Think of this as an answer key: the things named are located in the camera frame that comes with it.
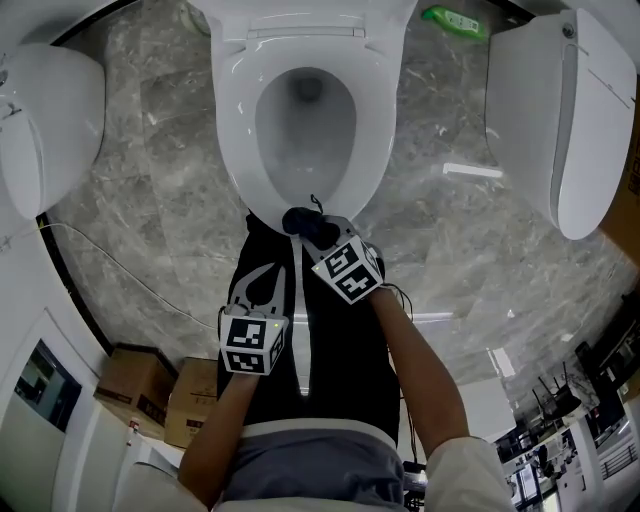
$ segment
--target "white toilet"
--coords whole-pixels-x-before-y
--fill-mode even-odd
[[[572,240],[594,231],[629,150],[636,69],[583,9],[491,38],[486,129],[514,190]]]
[[[218,139],[245,204],[353,218],[386,169],[417,0],[190,0],[211,28]]]
[[[0,179],[33,219],[69,192],[93,163],[104,128],[102,67],[45,44],[0,63]]]

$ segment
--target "cardboard box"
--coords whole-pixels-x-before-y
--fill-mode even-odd
[[[640,98],[640,81],[636,89]],[[636,102],[631,144],[618,190],[600,229],[640,267],[640,99]]]
[[[173,388],[164,442],[180,448],[189,446],[218,401],[218,361],[185,359]]]
[[[640,396],[640,370],[636,371],[631,378],[620,388],[620,400],[623,404]]]
[[[107,363],[94,396],[125,424],[136,419],[141,434],[163,439],[167,404],[177,376],[157,348],[121,344]]]

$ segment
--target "white sleeve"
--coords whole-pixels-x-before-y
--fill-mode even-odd
[[[134,464],[114,512],[207,512],[178,480],[149,464]]]
[[[427,461],[424,508],[429,512],[513,511],[495,448],[472,437],[438,446]]]

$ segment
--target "cable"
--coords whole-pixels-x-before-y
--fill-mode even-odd
[[[122,265],[120,262],[118,262],[113,256],[111,256],[111,254],[109,254],[107,251],[105,251],[102,247],[100,247],[98,244],[96,244],[93,240],[91,240],[87,235],[85,235],[82,231],[80,231],[79,229],[76,229],[72,226],[69,226],[68,224],[64,224],[63,222],[53,222],[51,224],[43,224],[42,226],[38,226],[37,229],[34,229],[32,231],[29,231],[28,233],[25,233],[24,235],[18,236],[15,235],[15,237],[17,238],[25,238],[29,235],[32,235],[33,233],[38,233],[40,231],[42,231],[45,228],[52,228],[52,227],[56,227],[56,226],[60,226],[63,228],[66,228],[70,231],[73,231],[75,233],[78,233],[80,236],[82,236],[87,242],[89,242],[93,247],[95,247],[96,249],[98,249],[98,251],[100,251],[104,256],[107,257],[107,259],[109,259],[111,262],[113,262],[118,268],[120,268],[124,273],[126,273],[129,277],[131,277],[136,283],[138,283],[142,288],[144,288],[147,292],[149,292],[151,295],[153,295],[156,299],[158,299],[160,302],[162,302],[165,306],[167,306],[168,308],[172,309],[173,311],[175,311],[176,313],[180,313],[183,316],[186,316],[187,318],[190,318],[191,320],[193,320],[195,323],[197,323],[198,325],[200,325],[201,327],[204,327],[205,329],[211,329],[212,331],[218,331],[218,329],[212,325],[209,325],[205,322],[202,322],[200,320],[198,320],[197,318],[195,318],[194,316],[190,315],[189,313],[187,313],[186,311],[181,310],[180,308],[174,306],[173,304],[171,304],[171,302],[169,302],[168,300],[166,300],[165,298],[161,297],[160,295],[158,295],[156,292],[154,292],[151,288],[149,288],[146,284],[144,284],[140,279],[138,279],[136,276],[134,276],[124,265]]]
[[[311,194],[311,202],[318,207],[318,210],[320,210],[320,215],[324,215],[324,208],[322,208],[322,203],[313,194]]]
[[[418,450],[416,448],[416,430],[413,428],[413,420],[409,413],[409,407],[407,407],[407,418],[409,419],[409,438],[411,440],[411,452],[413,453],[414,464],[418,463]]]
[[[402,309],[406,310],[405,299],[407,299],[407,302],[409,303],[409,318],[411,318],[411,321],[413,322],[413,302],[411,302],[409,296],[405,292],[403,292],[398,285],[395,285],[393,283],[383,283],[382,286],[397,292],[397,295],[399,295],[400,304],[402,305]]]

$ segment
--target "person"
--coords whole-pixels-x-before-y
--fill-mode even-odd
[[[231,374],[220,358],[218,403],[184,453],[177,481],[136,465],[119,510],[404,510],[400,390],[427,458],[425,510],[513,510],[495,448],[470,437],[458,388],[394,293],[378,288],[349,306],[314,275],[305,250],[311,375],[301,395],[291,241],[253,215],[247,226],[229,294],[252,270],[284,266],[285,348],[269,376]],[[252,303],[269,302],[276,274],[252,283]]]

